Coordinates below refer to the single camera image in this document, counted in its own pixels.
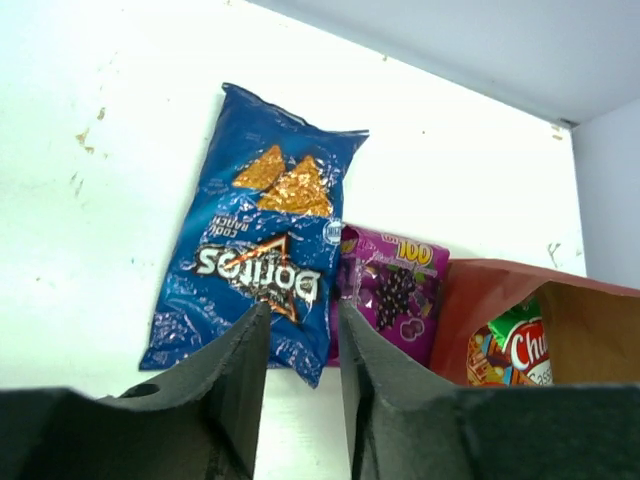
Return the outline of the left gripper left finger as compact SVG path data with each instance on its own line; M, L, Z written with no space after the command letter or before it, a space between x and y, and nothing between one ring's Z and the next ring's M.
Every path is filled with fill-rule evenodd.
M221 337L170 369L101 402L129 412L123 479L250 479L270 344L259 303Z

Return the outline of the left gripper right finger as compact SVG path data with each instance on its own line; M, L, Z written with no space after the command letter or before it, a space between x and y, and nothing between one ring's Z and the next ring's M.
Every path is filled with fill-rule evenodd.
M339 356L353 479L458 479L456 387L339 303Z

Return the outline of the red snack bag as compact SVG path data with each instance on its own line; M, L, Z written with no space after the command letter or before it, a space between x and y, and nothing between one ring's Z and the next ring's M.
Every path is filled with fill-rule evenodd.
M467 380L470 386L532 385L533 382L511 363L488 326L473 334L467 346Z

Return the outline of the purple grape candy bag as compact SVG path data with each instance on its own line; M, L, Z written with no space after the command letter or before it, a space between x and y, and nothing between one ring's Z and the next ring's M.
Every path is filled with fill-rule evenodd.
M342 229L340 249L331 298L328 364L339 365L338 302L344 300L383 338L427 366L449 250L348 224Z

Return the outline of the green Chubby cassava chips bag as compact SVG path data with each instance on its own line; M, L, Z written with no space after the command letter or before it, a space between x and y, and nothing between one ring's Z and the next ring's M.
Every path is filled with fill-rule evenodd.
M488 327L512 365L524 373L532 385L553 384L548 343L539 302L530 295L492 320Z

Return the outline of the blue Doritos chips bag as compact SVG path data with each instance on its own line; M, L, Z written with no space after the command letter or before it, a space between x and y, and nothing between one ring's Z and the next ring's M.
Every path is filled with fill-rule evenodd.
M245 88L222 89L139 367L178 364L263 303L269 365L316 386L330 349L344 178L368 132L325 131Z

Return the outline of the red brown paper bag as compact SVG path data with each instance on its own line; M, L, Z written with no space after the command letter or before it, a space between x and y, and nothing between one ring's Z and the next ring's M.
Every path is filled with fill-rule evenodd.
M492 259L450 261L430 369L466 384L469 339L529 296L541 307L555 384L638 382L638 290Z

